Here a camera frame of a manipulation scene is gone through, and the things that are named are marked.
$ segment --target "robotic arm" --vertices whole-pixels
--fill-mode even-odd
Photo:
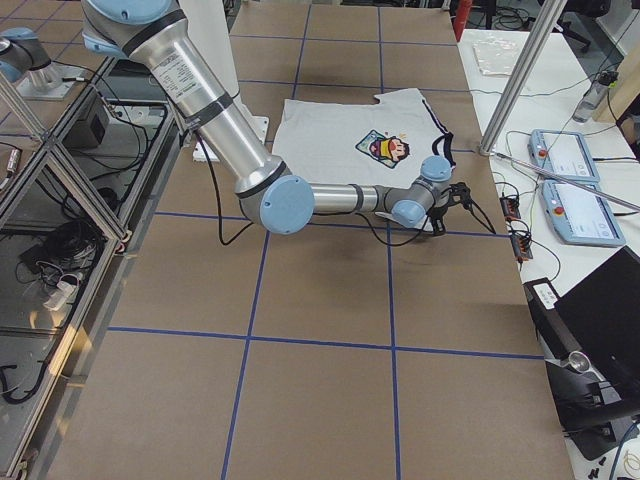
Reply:
[[[20,27],[1,32],[0,72],[13,83],[27,71],[38,92],[47,92],[62,84],[58,70],[33,31]]]
[[[187,35],[176,0],[82,0],[85,45],[144,64],[184,116],[236,178],[245,215],[268,230],[291,234],[314,213],[387,212],[405,227],[440,219],[449,205],[452,167],[426,159],[408,189],[310,184],[262,145]]]

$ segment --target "cartoon print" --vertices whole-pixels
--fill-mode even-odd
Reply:
[[[360,140],[356,149],[389,168],[395,168],[398,162],[409,156],[407,142],[399,137],[385,136],[375,130],[371,130]]]

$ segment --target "label on robot arm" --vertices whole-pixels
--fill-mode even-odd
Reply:
[[[174,103],[184,100],[202,88],[189,66],[177,53],[165,58],[151,73]]]
[[[533,289],[538,294],[538,298],[545,306],[547,310],[553,310],[555,308],[555,303],[558,301],[558,297],[553,293],[551,287],[546,283],[539,283],[538,285],[534,285]]]

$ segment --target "blue tape line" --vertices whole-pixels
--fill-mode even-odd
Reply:
[[[78,36],[80,36],[80,35],[82,35],[82,30],[80,30],[78,33],[76,33],[76,36],[75,36],[75,37],[73,37],[73,38],[71,39],[71,42],[69,42],[69,45],[67,45],[66,47],[64,47],[64,48],[62,49],[62,51],[61,51],[61,52],[56,56],[56,60],[58,60],[60,57],[62,57],[62,55],[64,54],[64,52],[66,52],[66,51],[67,51],[67,49],[68,49],[71,45],[78,45],[78,43],[79,43],[79,42],[76,42],[76,41],[75,41],[75,39],[76,39],[76,38],[78,38]]]
[[[372,343],[333,342],[333,341],[326,341],[326,340],[307,340],[304,338],[279,338],[279,337],[253,336],[251,337],[251,340],[255,342],[289,343],[294,345],[314,345],[317,347],[359,348],[363,350],[391,350],[391,347],[387,345],[375,345]]]
[[[380,7],[377,7],[378,13],[378,50],[380,56],[380,93],[384,93],[384,57],[382,54],[382,20],[380,19]]]
[[[2,120],[0,120],[0,123],[4,122],[5,119],[11,115],[11,112],[7,113],[4,118]],[[25,133],[0,133],[0,137],[15,137],[15,138],[29,138],[31,139],[31,135],[27,135]]]
[[[217,215],[206,215],[206,214],[201,214],[201,213],[182,213],[182,212],[155,212],[154,215],[158,215],[161,217],[183,217],[183,218],[201,218],[201,219],[205,219],[205,220],[218,220],[218,216]],[[232,216],[226,216],[223,215],[222,216],[223,220],[236,220],[236,221],[244,221],[244,222],[248,222],[250,221],[248,218],[245,217],[232,217]],[[312,227],[336,227],[336,228],[357,228],[359,230],[369,230],[369,226],[368,225],[351,225],[348,223],[316,223],[316,222],[309,222],[309,225]],[[385,230],[386,227],[373,227],[376,230]],[[390,227],[391,231],[396,231],[396,232],[403,232],[406,229],[402,228],[402,227]],[[502,234],[502,233],[498,233],[496,235],[494,235],[493,233],[483,233],[483,232],[460,232],[460,231],[456,231],[456,230],[448,230],[447,231],[448,235],[460,235],[460,236],[468,236],[468,237],[490,237],[490,238],[509,238],[509,235],[506,234]]]
[[[298,65],[296,67],[296,77],[293,81],[293,90],[291,91],[291,98],[296,98],[296,91],[298,90],[298,81],[300,80],[300,67],[302,65],[302,55],[304,54],[304,44],[307,39],[307,29],[309,28],[309,19],[311,18],[311,5],[307,8],[307,19],[304,23],[304,33],[302,34],[302,44],[300,45],[300,55],[298,56]]]
[[[247,329],[247,339],[244,344],[244,353],[242,354],[242,365],[240,366],[240,376],[238,378],[238,386],[236,388],[236,397],[233,402],[233,413],[231,414],[231,425],[229,426],[229,435],[227,437],[227,448],[224,452],[224,462],[222,464],[221,480],[226,480],[229,469],[229,459],[231,458],[231,447],[233,445],[233,435],[235,433],[236,421],[238,419],[238,409],[240,407],[240,397],[242,395],[242,386],[244,384],[244,376],[247,369],[247,360],[249,358],[249,347],[251,346],[251,334],[253,332],[253,324],[258,309],[258,299],[262,287],[262,276],[264,274],[264,265],[267,260],[267,250],[269,248],[269,232],[265,233],[264,245],[262,246],[262,258],[260,259],[260,268],[258,270],[258,279],[256,280],[256,290],[253,295],[253,305],[251,306],[251,317],[249,319],[249,328]]]
[[[198,331],[183,331],[183,330],[167,330],[161,328],[139,328],[139,327],[108,327],[110,332],[125,332],[125,333],[151,333],[155,335],[175,335],[181,337],[206,337],[206,338],[223,338],[229,340],[246,340],[246,335],[234,335],[231,333],[215,333],[215,332],[198,332]]]
[[[391,228],[387,222],[387,243],[391,243]],[[398,359],[396,355],[396,315],[393,291],[393,257],[387,245],[387,278],[389,284],[389,327],[391,330],[391,379],[393,387],[393,429],[396,455],[396,480],[402,480],[402,457],[400,451],[400,407],[398,400]]]
[[[267,85],[293,85],[293,82],[283,82],[279,80],[240,80],[238,79],[238,83],[264,83]]]
[[[12,15],[16,13],[18,10],[20,10],[22,7],[24,7],[25,3],[27,3],[27,0],[22,0],[22,2],[16,8],[11,10],[6,17],[2,17],[2,20],[0,20],[0,23],[3,23],[5,20],[9,18],[13,18]]]
[[[256,342],[265,343],[289,343],[297,345],[314,345],[319,347],[338,347],[338,348],[359,348],[363,350],[391,350],[390,345],[376,345],[373,343],[352,343],[352,342],[335,342],[325,340],[307,340],[298,338],[281,338],[268,336],[251,336],[238,335],[233,333],[217,333],[217,332],[201,332],[195,330],[169,330],[162,328],[141,328],[141,327],[124,327],[112,326],[108,327],[110,332],[123,333],[142,333],[152,335],[173,335],[176,337],[205,337],[205,338],[221,338],[225,340],[244,340],[250,339]],[[426,348],[426,347],[407,347],[396,345],[396,351],[412,352],[412,353],[430,353],[436,355],[458,355],[466,357],[490,357],[490,358],[513,358],[516,360],[544,360],[542,355],[527,355],[519,353],[498,353],[498,352],[478,352],[473,350],[452,350],[443,348]]]
[[[218,220],[217,215],[206,215],[204,213],[181,213],[181,212],[155,212],[155,215],[159,215],[162,217],[185,217],[185,218],[204,218],[207,220]],[[244,220],[245,222],[250,222],[248,218],[245,217],[230,217],[223,215],[223,220]]]
[[[384,40],[357,40],[351,38],[316,38],[316,37],[287,37],[287,36],[274,36],[274,35],[251,35],[251,34],[233,34],[229,35],[232,38],[256,38],[262,40],[311,40],[314,42],[342,42],[342,43],[383,43],[385,45],[419,45],[419,46],[429,46],[429,47],[457,47],[454,43],[434,43],[434,42],[391,42]]]
[[[437,355],[458,355],[464,357],[512,358],[516,360],[544,360],[542,355],[521,353],[477,352],[473,350],[451,350],[446,348],[396,347],[401,352],[433,353]]]
[[[313,82],[283,82],[278,80],[254,80],[250,78],[238,79],[238,83],[264,83],[266,85],[296,85],[296,86],[305,86],[305,87],[338,87],[338,88],[367,88],[367,89],[378,89],[376,85],[341,85],[336,83],[313,83]],[[385,86],[385,91],[394,91],[394,90],[403,90],[406,88],[416,88],[412,87],[389,87]],[[419,90],[425,90],[428,92],[443,92],[443,93],[469,93],[469,90],[456,90],[451,88],[430,88],[430,87],[420,87]]]

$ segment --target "red object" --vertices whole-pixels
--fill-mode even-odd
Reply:
[[[456,41],[460,41],[462,38],[462,32],[467,25],[469,19],[469,12],[473,6],[473,0],[460,0],[458,4],[458,10],[456,10],[456,19],[453,21],[453,33],[456,35]]]

